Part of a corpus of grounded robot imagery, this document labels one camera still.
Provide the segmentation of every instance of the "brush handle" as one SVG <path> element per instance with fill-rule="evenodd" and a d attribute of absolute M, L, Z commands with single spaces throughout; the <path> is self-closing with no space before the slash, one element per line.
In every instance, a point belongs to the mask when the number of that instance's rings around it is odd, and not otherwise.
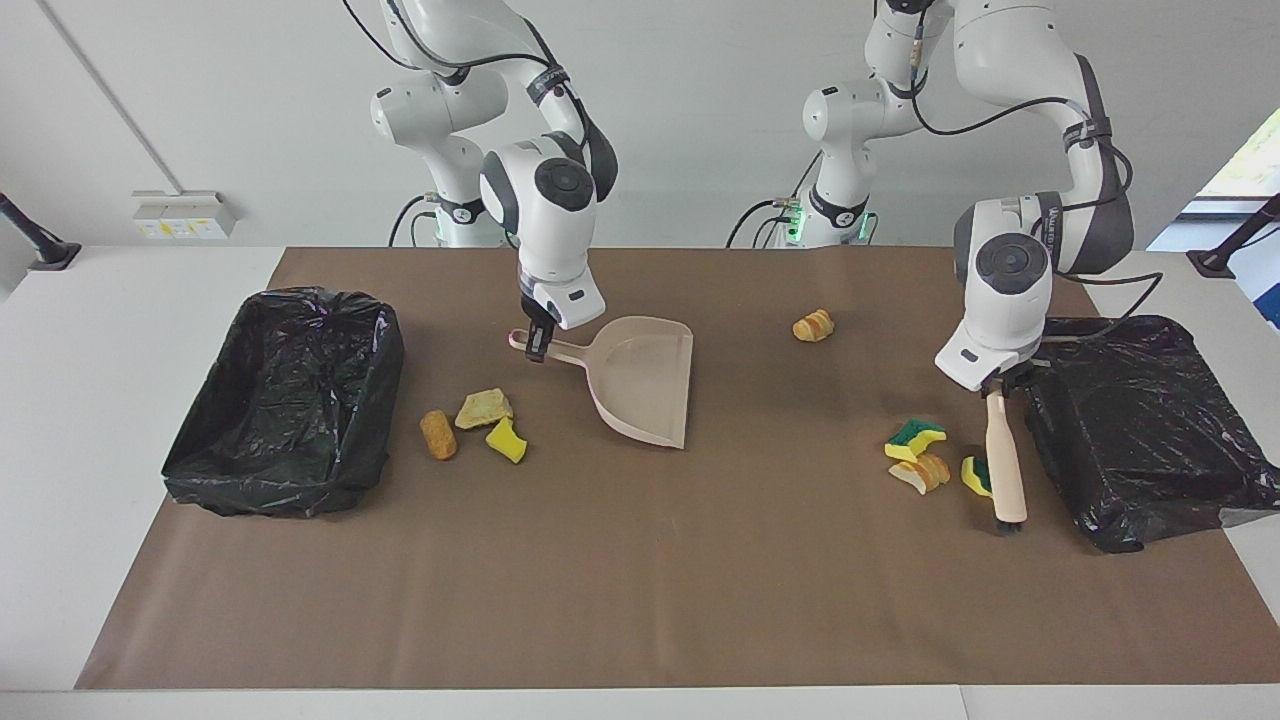
<path fill-rule="evenodd" d="M 525 345 L 529 342 L 529 331 L 511 331 L 507 334 L 507 345 L 511 345 L 516 350 L 524 350 Z M 585 347 L 553 340 L 550 345 L 547 346 L 547 356 L 553 360 L 559 360 L 561 363 L 568 363 L 570 365 L 577 365 L 579 368 L 586 368 L 586 350 Z"/>
<path fill-rule="evenodd" d="M 1018 446 L 1009 429 L 1005 396 L 987 396 L 987 469 L 991 473 L 991 497 L 996 519 L 1002 523 L 1027 521 L 1027 497 L 1023 495 L 1023 470 L 1018 464 Z"/>

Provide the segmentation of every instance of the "window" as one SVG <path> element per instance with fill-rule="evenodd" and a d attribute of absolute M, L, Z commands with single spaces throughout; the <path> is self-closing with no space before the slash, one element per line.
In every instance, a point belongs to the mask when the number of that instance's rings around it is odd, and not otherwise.
<path fill-rule="evenodd" d="M 1280 110 L 1244 143 L 1197 200 L 1271 197 L 1280 192 Z"/>

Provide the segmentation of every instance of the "power socket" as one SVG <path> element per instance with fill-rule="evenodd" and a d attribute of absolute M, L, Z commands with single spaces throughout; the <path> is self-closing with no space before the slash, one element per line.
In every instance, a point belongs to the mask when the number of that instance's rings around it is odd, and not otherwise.
<path fill-rule="evenodd" d="M 236 217 L 214 192 L 134 192 L 133 197 L 141 205 L 133 223 L 148 240 L 228 240 L 236 228 Z"/>

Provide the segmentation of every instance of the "pink dustpan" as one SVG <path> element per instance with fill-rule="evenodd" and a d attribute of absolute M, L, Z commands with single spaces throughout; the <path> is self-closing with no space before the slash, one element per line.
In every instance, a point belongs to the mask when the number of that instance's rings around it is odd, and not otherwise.
<path fill-rule="evenodd" d="M 511 331 L 507 341 L 524 351 L 529 332 Z M 586 368 L 595 409 L 611 428 L 640 442 L 684 450 L 694 359 L 694 332 L 687 325 L 618 318 L 586 347 L 553 340 L 547 356 Z"/>

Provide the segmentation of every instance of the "black plastic bag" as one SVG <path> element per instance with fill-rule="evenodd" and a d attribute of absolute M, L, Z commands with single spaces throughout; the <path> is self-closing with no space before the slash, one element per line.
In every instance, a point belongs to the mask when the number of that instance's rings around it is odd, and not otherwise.
<path fill-rule="evenodd" d="M 257 293 L 241 306 L 164 464 L 178 502 L 311 518 L 378 484 L 404 345 L 362 292 Z"/>
<path fill-rule="evenodd" d="M 1085 336 L 1101 319 L 1051 319 Z M 1075 524 L 1106 552 L 1222 527 L 1224 510 L 1280 511 L 1280 471 L 1263 457 L 1178 323 L 1125 322 L 1105 340 L 1046 343 L 1027 424 Z"/>

